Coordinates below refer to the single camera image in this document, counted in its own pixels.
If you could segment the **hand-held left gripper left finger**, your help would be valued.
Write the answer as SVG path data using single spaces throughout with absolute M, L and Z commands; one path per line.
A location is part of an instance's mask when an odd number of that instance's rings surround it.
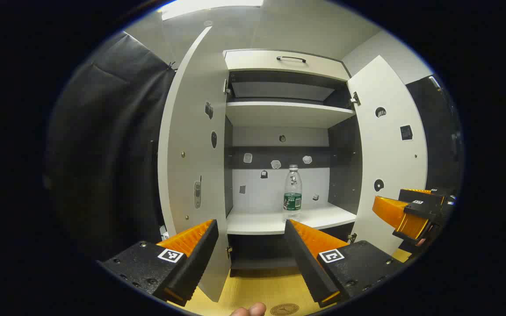
M 114 276 L 151 296 L 185 306 L 203 277 L 219 237 L 209 219 L 167 239 L 161 222 L 121 224 L 97 236 L 97 260 Z

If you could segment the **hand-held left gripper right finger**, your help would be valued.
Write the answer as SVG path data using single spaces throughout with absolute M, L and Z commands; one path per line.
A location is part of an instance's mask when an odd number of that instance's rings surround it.
M 405 264 L 367 241 L 347 243 L 288 219 L 284 236 L 313 300 L 343 303 L 385 284 Z

